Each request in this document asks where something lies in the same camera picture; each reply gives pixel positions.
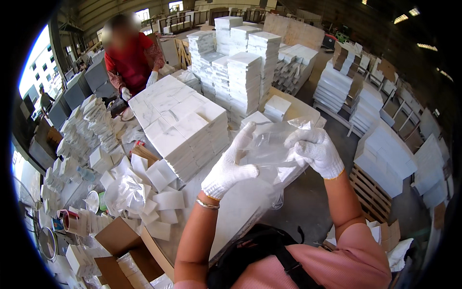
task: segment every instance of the wooden pallet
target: wooden pallet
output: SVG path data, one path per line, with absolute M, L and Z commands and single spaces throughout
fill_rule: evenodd
M 390 214 L 390 196 L 357 165 L 350 173 L 350 183 L 358 195 L 366 219 L 386 223 Z
M 191 54 L 189 53 L 189 43 L 181 39 L 175 39 L 176 55 L 180 69 L 188 69 L 191 65 Z

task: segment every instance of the gloved hand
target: gloved hand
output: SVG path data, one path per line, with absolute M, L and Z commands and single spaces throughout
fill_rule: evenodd
M 202 182 L 204 193 L 216 200 L 221 200 L 225 193 L 239 181 L 256 178 L 260 174 L 256 165 L 239 166 L 242 158 L 240 150 L 252 140 L 255 122 L 249 122 L 236 136 L 229 149 L 223 153 L 218 162 Z
M 337 149 L 324 129 L 298 129 L 284 142 L 324 179 L 338 177 L 345 169 Z
M 128 88 L 122 87 L 121 91 L 123 100 L 128 101 L 130 98 L 132 98 L 132 94 L 130 93 Z
M 154 83 L 156 83 L 158 77 L 159 77 L 159 72 L 157 72 L 157 71 L 151 72 L 151 75 L 147 79 L 146 87 L 151 86 Z

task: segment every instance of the plastic bottle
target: plastic bottle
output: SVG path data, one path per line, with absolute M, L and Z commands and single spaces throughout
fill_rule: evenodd
M 91 170 L 77 166 L 77 171 L 85 181 L 93 182 L 95 180 L 95 174 Z

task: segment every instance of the silver bracelet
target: silver bracelet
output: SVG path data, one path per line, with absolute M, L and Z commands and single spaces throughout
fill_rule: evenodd
M 220 208 L 220 205 L 215 206 L 215 205 L 212 205 L 212 204 L 203 202 L 203 201 L 201 201 L 201 200 L 199 199 L 199 197 L 196 198 L 196 202 L 197 202 L 199 205 L 201 205 L 202 207 L 207 208 L 207 209 L 218 210 L 218 209 Z

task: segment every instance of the concrete floor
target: concrete floor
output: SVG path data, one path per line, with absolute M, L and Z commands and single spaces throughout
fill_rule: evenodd
M 198 30 L 190 30 L 177 35 L 177 39 L 184 39 L 190 33 Z M 165 58 L 171 66 L 178 65 L 174 38 L 162 42 Z M 327 61 L 332 54 L 321 52 L 316 60 L 310 79 L 305 82 L 296 97 L 305 103 L 313 104 L 313 93 Z M 387 96 L 382 92 L 384 101 Z M 398 108 L 397 103 L 392 103 L 385 109 L 390 115 L 394 115 Z M 353 158 L 358 145 L 359 137 L 351 134 L 347 137 L 348 129 L 321 111 L 321 115 L 327 120 L 325 130 L 329 133 L 335 144 L 340 157 L 349 174 L 353 167 Z M 396 125 L 399 129 L 406 119 L 404 113 L 396 117 Z M 408 123 L 400 135 L 407 134 L 412 125 Z M 410 188 L 410 177 L 404 180 L 403 193 L 392 201 L 389 220 L 398 219 L 400 222 L 401 236 L 405 237 L 413 232 L 429 227 L 431 220 L 428 210 L 423 204 L 422 198 Z M 268 211 L 261 219 L 262 223 L 275 226 L 287 231 L 295 240 L 300 241 L 297 226 L 300 226 L 305 234 L 305 244 L 318 246 L 326 238 L 332 227 L 328 199 L 324 181 L 312 168 L 308 168 L 304 174 L 298 177 L 284 190 L 284 205 L 279 210 Z

